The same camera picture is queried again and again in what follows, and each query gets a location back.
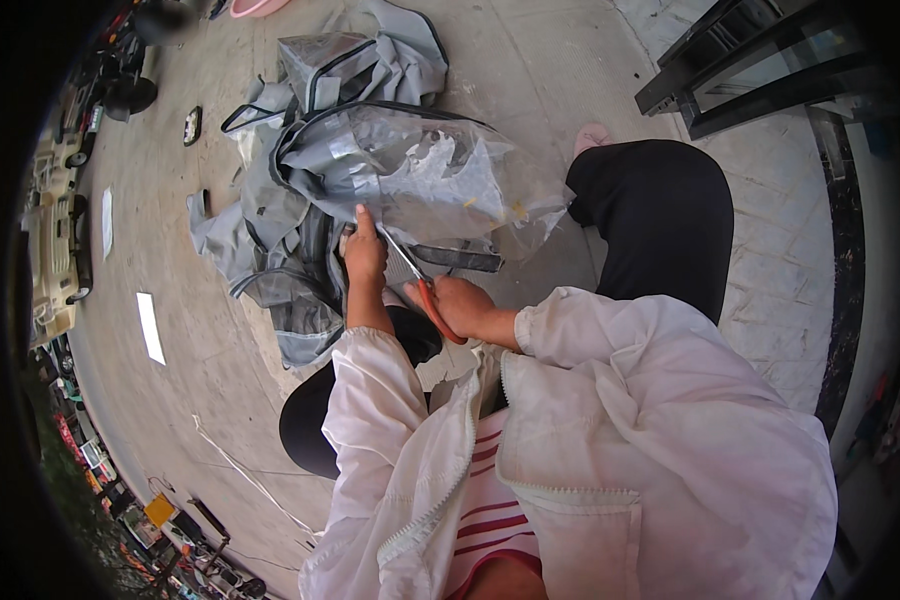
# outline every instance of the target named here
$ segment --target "red scissors handle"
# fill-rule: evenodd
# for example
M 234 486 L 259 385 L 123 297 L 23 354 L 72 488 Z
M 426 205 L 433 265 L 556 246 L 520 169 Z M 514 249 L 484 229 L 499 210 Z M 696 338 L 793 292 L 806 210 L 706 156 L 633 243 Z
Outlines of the red scissors handle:
M 420 300 L 423 301 L 424 312 L 427 313 L 427 316 L 430 317 L 430 321 L 433 322 L 440 333 L 454 344 L 466 344 L 467 338 L 462 338 L 454 333 L 453 329 L 447 325 L 444 317 L 441 317 L 441 313 L 437 311 L 437 306 L 434 306 L 434 291 L 430 288 L 430 283 L 424 279 L 418 279 L 416 281 L 416 287 L 420 290 Z

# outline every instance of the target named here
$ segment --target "white jacket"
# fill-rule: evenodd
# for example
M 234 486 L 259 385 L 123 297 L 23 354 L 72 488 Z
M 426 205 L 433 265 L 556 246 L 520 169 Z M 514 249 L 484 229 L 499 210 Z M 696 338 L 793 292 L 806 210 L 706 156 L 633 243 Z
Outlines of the white jacket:
M 304 598 L 441 599 L 480 403 L 502 371 L 497 477 L 562 598 L 809 598 L 837 493 L 824 428 L 788 409 L 713 323 L 665 295 L 557 288 L 427 415 L 389 334 L 348 330 L 323 433 L 339 478 Z

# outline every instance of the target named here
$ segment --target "red and white striped shirt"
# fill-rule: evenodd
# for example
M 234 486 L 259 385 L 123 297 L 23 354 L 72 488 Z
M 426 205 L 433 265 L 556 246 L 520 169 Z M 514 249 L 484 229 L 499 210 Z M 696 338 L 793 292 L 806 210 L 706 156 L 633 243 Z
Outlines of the red and white striped shirt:
M 500 483 L 494 472 L 508 410 L 497 411 L 477 423 L 477 442 L 445 587 L 452 591 L 447 600 L 463 598 L 473 574 L 492 558 L 516 560 L 537 575 L 542 572 L 537 536 L 520 510 L 514 491 Z

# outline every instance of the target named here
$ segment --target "pink basin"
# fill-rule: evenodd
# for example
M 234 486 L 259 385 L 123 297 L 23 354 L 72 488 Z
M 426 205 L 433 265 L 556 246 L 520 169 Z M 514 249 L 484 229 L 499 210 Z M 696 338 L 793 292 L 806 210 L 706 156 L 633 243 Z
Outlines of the pink basin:
M 240 17 L 266 17 L 290 0 L 233 0 L 230 5 L 230 15 Z

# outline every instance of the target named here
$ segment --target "white paper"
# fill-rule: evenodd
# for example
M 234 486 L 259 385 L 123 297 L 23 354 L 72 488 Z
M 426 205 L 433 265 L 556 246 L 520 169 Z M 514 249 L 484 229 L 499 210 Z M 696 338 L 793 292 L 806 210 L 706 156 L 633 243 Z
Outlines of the white paper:
M 144 329 L 146 353 L 156 362 L 166 366 L 167 362 L 163 359 L 163 347 L 160 345 L 160 335 L 156 332 L 154 297 L 137 292 L 137 308 L 140 310 L 140 325 Z
M 113 192 L 109 187 L 103 190 L 103 216 L 100 222 L 103 224 L 103 260 L 107 260 L 113 248 Z

